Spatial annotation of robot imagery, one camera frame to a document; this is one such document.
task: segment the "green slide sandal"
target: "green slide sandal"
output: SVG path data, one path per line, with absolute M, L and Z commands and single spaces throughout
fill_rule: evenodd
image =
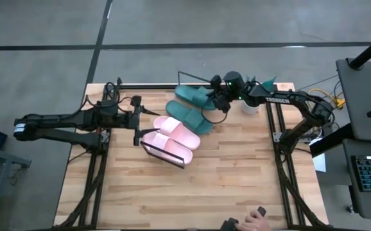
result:
M 212 123 L 203 118 L 201 111 L 187 108 L 175 100 L 167 103 L 166 112 L 197 135 L 207 134 L 212 130 Z
M 208 100 L 207 94 L 210 92 L 211 90 L 208 90 L 204 87 L 196 89 L 194 87 L 178 85 L 175 88 L 175 96 L 177 98 L 184 100 L 196 107 L 204 107 L 205 110 L 215 110 L 216 107 L 214 107 L 211 99 L 209 100 L 209 102 L 205 103 Z

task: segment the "wooden tabletop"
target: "wooden tabletop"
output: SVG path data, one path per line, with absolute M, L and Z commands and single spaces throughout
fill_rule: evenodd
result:
M 280 90 L 294 89 L 292 83 L 277 85 Z M 103 86 L 87 86 L 91 101 L 101 99 Z M 166 115 L 166 103 L 175 99 L 173 90 L 121 91 L 121 97 L 136 94 L 142 96 L 147 109 L 161 115 Z M 122 108 L 129 109 L 128 104 L 125 101 Z M 287 128 L 301 121 L 294 106 L 283 105 L 282 109 Z M 206 114 L 212 121 L 223 116 L 220 111 Z M 152 128 L 155 118 L 142 115 L 141 129 Z M 133 146 L 132 130 L 113 129 L 98 228 L 215 229 L 229 217 L 243 220 L 250 209 L 260 205 L 267 210 L 272 228 L 286 228 L 265 106 L 261 105 L 255 115 L 246 115 L 241 111 L 241 102 L 233 101 L 227 120 L 200 137 L 201 146 L 193 151 L 192 162 L 180 169 Z M 73 146 L 70 158 L 83 151 Z M 82 198 L 89 159 L 90 155 L 83 155 L 68 165 L 55 224 L 63 222 Z M 293 161 L 301 196 L 327 223 L 310 154 L 295 151 Z M 295 217 L 292 198 L 290 204 Z

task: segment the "gray floor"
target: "gray floor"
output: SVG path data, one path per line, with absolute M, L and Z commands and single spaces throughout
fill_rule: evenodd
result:
M 106 0 L 0 0 L 0 46 L 95 44 Z M 193 42 L 367 42 L 371 0 L 197 1 L 115 0 L 104 44 Z M 297 88 L 336 74 L 335 60 L 364 47 L 170 49 L 102 51 L 95 83 L 176 82 L 177 71 L 205 78 L 236 70 L 260 81 L 277 76 Z M 0 51 L 0 130 L 12 134 L 13 120 L 27 113 L 74 111 L 82 100 L 92 51 Z M 316 87 L 332 91 L 337 78 Z M 346 109 L 337 122 L 348 122 Z M 17 142 L 5 150 L 31 158 L 16 186 L 0 202 L 0 230 L 50 227 L 70 145 Z M 330 224 L 371 230 L 371 220 L 348 214 L 345 186 L 321 190 Z

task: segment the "pink slide sandal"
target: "pink slide sandal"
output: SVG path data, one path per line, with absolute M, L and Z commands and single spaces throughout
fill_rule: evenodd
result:
M 190 150 L 195 150 L 200 145 L 200 138 L 186 128 L 180 121 L 168 117 L 160 116 L 154 120 L 154 128 L 160 128 L 161 134 L 167 135 L 175 142 L 183 145 Z
M 155 146 L 157 148 L 160 148 L 164 151 L 167 151 L 171 154 L 183 158 L 184 164 L 190 164 L 191 159 L 193 159 L 193 152 L 191 152 L 191 150 L 181 146 L 181 144 L 176 143 L 175 141 L 170 139 L 170 137 L 168 137 L 167 135 L 163 135 L 158 132 L 150 132 L 144 135 L 143 141 L 147 144 L 151 144 L 152 146 Z M 145 147 L 147 148 L 148 151 L 150 151 L 154 155 L 168 159 L 172 162 L 179 162 L 182 164 L 182 161 L 180 159 L 162 153 L 161 151 L 158 151 L 147 145 L 145 145 Z

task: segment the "white cup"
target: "white cup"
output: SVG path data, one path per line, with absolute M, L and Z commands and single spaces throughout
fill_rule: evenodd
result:
M 247 105 L 247 103 L 245 103 L 245 101 L 243 100 L 241 102 L 241 110 L 247 114 L 247 115 L 252 115 L 252 114 L 255 114 L 258 112 L 258 107 L 250 107 Z

